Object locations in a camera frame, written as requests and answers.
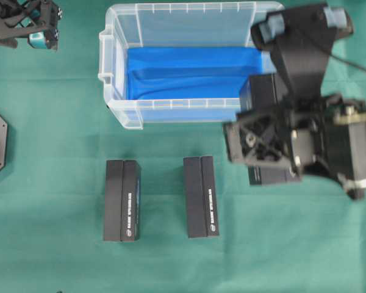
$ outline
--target black cable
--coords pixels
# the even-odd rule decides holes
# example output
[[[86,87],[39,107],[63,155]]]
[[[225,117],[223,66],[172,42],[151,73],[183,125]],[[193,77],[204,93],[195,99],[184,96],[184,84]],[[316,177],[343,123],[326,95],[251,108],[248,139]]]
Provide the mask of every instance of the black cable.
[[[352,61],[346,60],[344,58],[341,58],[339,56],[333,55],[332,52],[330,52],[329,50],[327,50],[326,48],[324,48],[322,45],[319,44],[319,42],[316,42],[316,40],[314,40],[309,34],[305,33],[303,30],[294,27],[294,30],[296,30],[297,32],[300,33],[300,35],[302,35],[304,38],[306,38],[307,40],[309,40],[317,49],[319,49],[321,52],[327,54],[328,56],[332,57],[335,60],[338,60],[344,64],[347,64],[348,66],[354,67],[356,69],[359,69],[363,72],[366,73],[366,67],[363,67],[362,65],[359,65],[357,63],[354,63]]]

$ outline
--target robotic arm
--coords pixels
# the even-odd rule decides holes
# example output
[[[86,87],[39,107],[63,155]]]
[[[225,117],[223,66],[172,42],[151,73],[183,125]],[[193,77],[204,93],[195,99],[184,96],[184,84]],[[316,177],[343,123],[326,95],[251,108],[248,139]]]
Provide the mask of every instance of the robotic arm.
[[[327,4],[271,12],[252,27],[255,46],[270,52],[277,73],[251,76],[240,92],[253,108],[224,126],[231,162],[294,178],[284,182],[324,176],[352,199],[364,197],[366,103],[321,96],[332,46],[352,33],[346,11]]]
[[[33,48],[57,49],[62,10],[51,0],[0,0],[0,45],[16,48],[27,38]]]

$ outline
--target screw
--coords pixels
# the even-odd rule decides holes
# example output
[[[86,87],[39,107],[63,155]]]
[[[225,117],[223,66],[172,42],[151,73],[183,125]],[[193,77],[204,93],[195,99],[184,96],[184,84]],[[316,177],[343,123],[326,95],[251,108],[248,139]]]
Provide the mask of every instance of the screw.
[[[61,8],[59,8],[59,11],[58,11],[58,16],[59,16],[59,19],[61,20],[62,17],[63,17],[63,11]]]
[[[245,142],[250,148],[253,148],[256,143],[256,136],[254,136],[252,133],[248,133],[245,137]]]
[[[297,137],[298,137],[297,131],[296,130],[293,130],[292,131],[292,139],[297,139]]]
[[[297,174],[293,171],[293,169],[290,167],[289,168],[290,171],[290,175],[294,178]]]
[[[346,115],[347,116],[351,116],[355,113],[355,108],[354,106],[347,106],[346,107]]]
[[[317,127],[317,124],[316,124],[316,121],[315,120],[311,120],[310,121],[309,128],[313,132],[317,132],[318,131],[318,127]]]
[[[297,167],[301,166],[301,158],[299,156],[295,156],[294,163]]]

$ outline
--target silver metal component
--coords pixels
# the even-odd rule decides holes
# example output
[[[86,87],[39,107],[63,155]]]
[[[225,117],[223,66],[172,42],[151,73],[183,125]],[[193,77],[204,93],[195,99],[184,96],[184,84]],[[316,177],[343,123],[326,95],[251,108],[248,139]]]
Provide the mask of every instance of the silver metal component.
[[[351,115],[335,115],[334,124],[335,125],[348,125],[353,123],[366,122],[366,113],[357,113]]]
[[[294,163],[297,167],[301,166],[301,158],[299,156],[295,156]]]
[[[346,107],[346,115],[352,116],[355,114],[355,107],[354,106],[347,106]]]
[[[59,16],[59,20],[61,20],[63,18],[63,11],[61,8],[59,8],[58,16]]]
[[[309,129],[310,131],[312,132],[317,132],[318,131],[318,126],[317,126],[317,123],[315,120],[312,120],[310,123],[309,123]]]
[[[290,175],[291,175],[291,177],[295,177],[295,176],[297,176],[297,174],[293,171],[293,168],[289,168],[289,172],[290,172]]]
[[[328,27],[347,28],[346,11],[343,8],[324,7]]]
[[[245,142],[250,148],[253,148],[256,144],[256,136],[252,133],[248,133],[245,137]]]
[[[272,41],[277,35],[285,32],[285,21],[281,14],[268,17],[265,23],[259,25],[264,43]]]
[[[297,130],[293,130],[292,131],[292,139],[297,139],[297,137],[298,137]]]
[[[337,178],[342,183],[343,189],[347,192],[353,189],[366,189],[366,179],[362,180],[350,180],[343,174],[338,174]]]

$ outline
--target black cuboid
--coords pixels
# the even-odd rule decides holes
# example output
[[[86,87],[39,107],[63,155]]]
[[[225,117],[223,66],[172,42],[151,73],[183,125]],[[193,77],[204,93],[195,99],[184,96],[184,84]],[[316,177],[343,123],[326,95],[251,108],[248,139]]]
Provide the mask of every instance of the black cuboid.
[[[212,156],[184,158],[189,238],[219,236]]]
[[[140,232],[141,168],[136,161],[107,161],[105,241],[132,242]]]

